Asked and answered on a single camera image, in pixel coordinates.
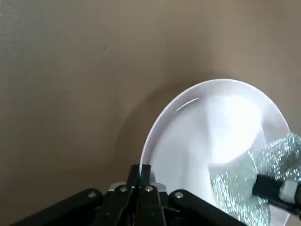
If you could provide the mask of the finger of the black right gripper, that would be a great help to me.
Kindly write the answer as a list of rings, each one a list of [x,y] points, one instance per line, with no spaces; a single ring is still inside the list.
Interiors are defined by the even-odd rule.
[[[257,175],[253,195],[293,215],[301,213],[301,184],[298,181],[275,180],[267,175]]]

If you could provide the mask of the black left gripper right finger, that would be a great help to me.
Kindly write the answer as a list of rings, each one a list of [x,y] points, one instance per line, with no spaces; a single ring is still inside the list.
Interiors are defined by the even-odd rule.
[[[151,166],[142,165],[138,190],[140,226],[244,226],[245,224],[187,190],[170,194],[151,182]]]

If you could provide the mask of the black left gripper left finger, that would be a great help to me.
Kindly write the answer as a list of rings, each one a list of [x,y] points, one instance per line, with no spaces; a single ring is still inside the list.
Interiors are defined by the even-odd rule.
[[[139,165],[131,166],[126,182],[111,185],[106,194],[83,190],[15,223],[14,226],[117,226],[140,178]]]

